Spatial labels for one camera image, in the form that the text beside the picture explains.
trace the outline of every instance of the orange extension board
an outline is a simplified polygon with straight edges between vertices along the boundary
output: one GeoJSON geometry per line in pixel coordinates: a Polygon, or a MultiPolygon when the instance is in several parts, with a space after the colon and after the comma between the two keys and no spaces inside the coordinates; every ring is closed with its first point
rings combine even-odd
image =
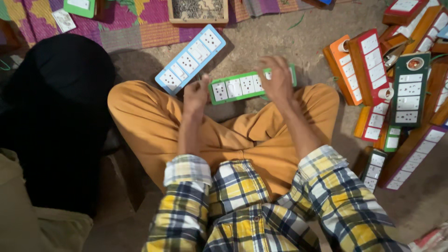
{"type": "Polygon", "coordinates": [[[338,39],[323,49],[323,54],[330,65],[348,105],[357,106],[362,103],[361,91],[353,69],[352,58],[348,52],[339,51],[338,47],[344,41],[350,39],[348,35],[338,39]]]}

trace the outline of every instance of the beige cloth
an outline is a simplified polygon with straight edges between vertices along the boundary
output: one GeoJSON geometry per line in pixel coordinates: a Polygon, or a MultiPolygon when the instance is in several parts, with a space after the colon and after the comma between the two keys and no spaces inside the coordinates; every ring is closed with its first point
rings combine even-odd
{"type": "Polygon", "coordinates": [[[16,153],[0,149],[0,251],[81,251],[92,225],[83,213],[33,207],[16,153]]]}

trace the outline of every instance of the yellow plaid shirt sleeve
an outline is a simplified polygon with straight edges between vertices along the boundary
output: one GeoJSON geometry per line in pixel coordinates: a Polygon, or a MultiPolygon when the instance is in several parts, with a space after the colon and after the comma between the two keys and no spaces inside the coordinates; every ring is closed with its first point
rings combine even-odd
{"type": "Polygon", "coordinates": [[[166,195],[142,251],[201,251],[207,239],[210,167],[202,158],[180,155],[167,163],[166,195]]]}

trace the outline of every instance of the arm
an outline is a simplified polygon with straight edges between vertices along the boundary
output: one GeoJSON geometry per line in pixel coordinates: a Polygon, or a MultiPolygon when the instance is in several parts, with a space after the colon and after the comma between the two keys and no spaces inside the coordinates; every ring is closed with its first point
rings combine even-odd
{"type": "Polygon", "coordinates": [[[166,195],[142,251],[197,251],[206,242],[211,172],[199,155],[199,129],[207,102],[208,76],[185,88],[178,156],[167,163],[166,195]]]}
{"type": "Polygon", "coordinates": [[[408,250],[406,245],[396,242],[394,225],[373,194],[347,167],[346,159],[332,147],[322,146],[308,126],[299,103],[293,99],[286,60],[263,57],[261,62],[272,69],[271,80],[258,70],[263,88],[282,114],[301,160],[296,176],[311,208],[319,215],[333,250],[408,250]]]}

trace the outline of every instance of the blue extension board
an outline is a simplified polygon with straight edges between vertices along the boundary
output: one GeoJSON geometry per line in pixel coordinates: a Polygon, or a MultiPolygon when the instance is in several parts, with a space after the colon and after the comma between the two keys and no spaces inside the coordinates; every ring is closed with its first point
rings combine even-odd
{"type": "Polygon", "coordinates": [[[176,95],[226,45],[211,25],[196,37],[155,77],[155,81],[176,95]]]}

